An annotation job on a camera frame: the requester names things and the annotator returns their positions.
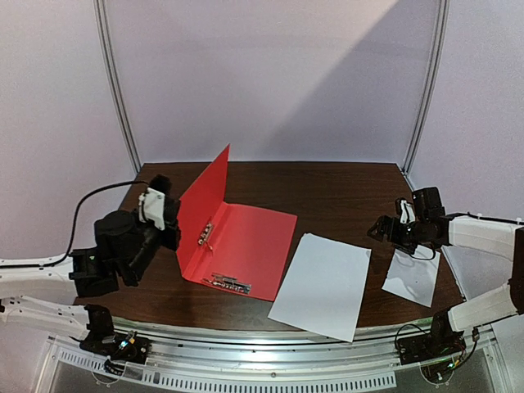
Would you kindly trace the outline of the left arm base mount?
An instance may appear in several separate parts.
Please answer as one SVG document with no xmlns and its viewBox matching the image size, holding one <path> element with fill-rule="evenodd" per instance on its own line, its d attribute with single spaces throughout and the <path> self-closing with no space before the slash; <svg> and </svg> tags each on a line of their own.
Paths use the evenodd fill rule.
<svg viewBox="0 0 524 393">
<path fill-rule="evenodd" d="M 121 377 L 127 363 L 145 364 L 151 350 L 151 340 L 137 331 L 115 331 L 110 311 L 100 305 L 85 305 L 88 314 L 87 336 L 79 341 L 79 348 L 95 355 L 105 356 L 105 373 Z"/>
</svg>

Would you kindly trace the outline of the red file folder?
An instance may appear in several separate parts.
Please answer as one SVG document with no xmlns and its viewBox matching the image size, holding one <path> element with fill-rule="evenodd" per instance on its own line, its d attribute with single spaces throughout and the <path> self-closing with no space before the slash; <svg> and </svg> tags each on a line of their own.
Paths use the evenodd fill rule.
<svg viewBox="0 0 524 393">
<path fill-rule="evenodd" d="M 207 287 L 212 273 L 251 284 L 254 299 L 275 300 L 296 228 L 296 215 L 227 203 L 229 149 L 224 148 L 180 198 L 181 240 L 176 251 L 181 275 Z M 205 225 L 212 222 L 213 250 L 198 246 Z"/>
</svg>

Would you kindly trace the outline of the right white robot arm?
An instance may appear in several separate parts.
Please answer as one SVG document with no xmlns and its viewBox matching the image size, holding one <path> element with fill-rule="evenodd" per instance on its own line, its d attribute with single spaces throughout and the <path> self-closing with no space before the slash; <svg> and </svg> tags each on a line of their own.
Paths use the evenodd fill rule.
<svg viewBox="0 0 524 393">
<path fill-rule="evenodd" d="M 368 236 L 414 255 L 417 246 L 445 248 L 466 300 L 438 314 L 423 349 L 442 356 L 468 328 L 523 314 L 523 224 L 470 214 L 419 217 L 383 215 Z"/>
</svg>

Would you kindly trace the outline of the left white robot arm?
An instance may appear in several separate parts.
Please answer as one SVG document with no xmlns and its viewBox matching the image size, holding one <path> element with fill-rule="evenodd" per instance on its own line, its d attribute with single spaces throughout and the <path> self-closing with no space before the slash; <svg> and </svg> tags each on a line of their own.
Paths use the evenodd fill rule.
<svg viewBox="0 0 524 393">
<path fill-rule="evenodd" d="M 142 194 L 138 208 L 115 210 L 94 224 L 95 247 L 58 259 L 1 263 L 1 320 L 90 342 L 104 355 L 122 346 L 110 311 L 99 305 L 64 303 L 65 296 L 91 298 L 136 287 L 156 252 L 177 250 L 179 201 Z"/>
</svg>

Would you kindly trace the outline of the large white paper sheet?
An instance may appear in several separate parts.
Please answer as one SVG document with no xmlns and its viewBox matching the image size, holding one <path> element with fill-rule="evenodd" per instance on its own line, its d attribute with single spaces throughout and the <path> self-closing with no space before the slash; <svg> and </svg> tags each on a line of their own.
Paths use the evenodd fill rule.
<svg viewBox="0 0 524 393">
<path fill-rule="evenodd" d="M 352 342 L 371 253 L 368 248 L 304 234 L 268 318 Z"/>
</svg>

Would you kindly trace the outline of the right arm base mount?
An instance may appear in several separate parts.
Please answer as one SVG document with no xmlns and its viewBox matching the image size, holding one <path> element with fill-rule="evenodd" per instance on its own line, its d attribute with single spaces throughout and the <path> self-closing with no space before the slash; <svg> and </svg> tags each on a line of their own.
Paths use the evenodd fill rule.
<svg viewBox="0 0 524 393">
<path fill-rule="evenodd" d="M 480 333 L 472 329 L 473 347 L 467 351 L 463 332 L 434 337 L 414 323 L 401 326 L 394 336 L 394 347 L 401 365 L 420 364 L 423 379 L 434 385 L 448 384 L 454 372 L 461 368 L 477 348 Z"/>
</svg>

